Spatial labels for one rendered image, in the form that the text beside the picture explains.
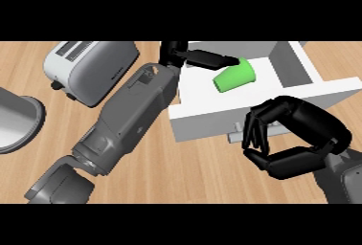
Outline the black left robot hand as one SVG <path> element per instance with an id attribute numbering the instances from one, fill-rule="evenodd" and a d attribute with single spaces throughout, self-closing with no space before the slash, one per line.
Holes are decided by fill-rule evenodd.
<path id="1" fill-rule="evenodd" d="M 183 64 L 212 71 L 240 64 L 231 56 L 223 56 L 202 50 L 189 50 L 186 41 L 162 41 L 158 63 L 163 66 L 181 67 Z"/>

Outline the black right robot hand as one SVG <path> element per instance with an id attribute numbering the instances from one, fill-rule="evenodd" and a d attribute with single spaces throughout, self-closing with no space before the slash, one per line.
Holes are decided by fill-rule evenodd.
<path id="1" fill-rule="evenodd" d="M 279 124 L 311 145 L 270 153 L 267 125 Z M 277 96 L 249 108 L 245 118 L 242 149 L 259 170 L 288 179 L 325 168 L 323 159 L 344 152 L 351 133 L 341 121 L 316 105 L 289 96 Z"/>

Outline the green cup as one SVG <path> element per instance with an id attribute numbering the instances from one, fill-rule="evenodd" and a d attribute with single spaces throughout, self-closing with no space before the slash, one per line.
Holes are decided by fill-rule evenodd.
<path id="1" fill-rule="evenodd" d="M 239 64 L 228 66 L 212 79 L 218 93 L 255 82 L 255 73 L 249 62 L 240 57 Z"/>

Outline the white open drawer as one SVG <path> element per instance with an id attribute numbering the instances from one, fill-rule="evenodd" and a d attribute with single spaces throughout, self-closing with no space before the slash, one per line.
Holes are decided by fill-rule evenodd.
<path id="1" fill-rule="evenodd" d="M 305 41 L 190 41 L 187 48 L 236 57 L 240 64 L 215 71 L 186 64 L 180 72 L 180 105 L 251 101 L 262 92 L 311 85 L 320 76 Z"/>

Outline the white drawer front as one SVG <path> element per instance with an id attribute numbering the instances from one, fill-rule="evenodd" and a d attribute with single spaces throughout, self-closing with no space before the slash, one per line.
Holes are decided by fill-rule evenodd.
<path id="1" fill-rule="evenodd" d="M 276 96 L 295 97 L 326 109 L 360 90 L 358 78 L 317 81 L 292 87 L 282 87 L 276 80 L 268 79 L 221 94 L 211 88 L 209 95 L 200 91 L 190 100 L 181 99 L 180 104 L 168 107 L 175 141 L 237 132 L 248 109 Z"/>

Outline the silver toaster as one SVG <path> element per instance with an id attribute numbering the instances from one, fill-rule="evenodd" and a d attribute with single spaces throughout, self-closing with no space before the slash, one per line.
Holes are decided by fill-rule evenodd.
<path id="1" fill-rule="evenodd" d="M 94 107 L 107 96 L 138 57 L 132 41 L 60 41 L 42 64 L 53 90 Z"/>

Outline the grey round container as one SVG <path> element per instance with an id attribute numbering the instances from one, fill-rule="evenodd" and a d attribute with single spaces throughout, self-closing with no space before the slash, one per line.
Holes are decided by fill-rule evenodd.
<path id="1" fill-rule="evenodd" d="M 45 107 L 32 97 L 0 87 L 0 154 L 19 150 L 35 138 L 45 121 Z"/>

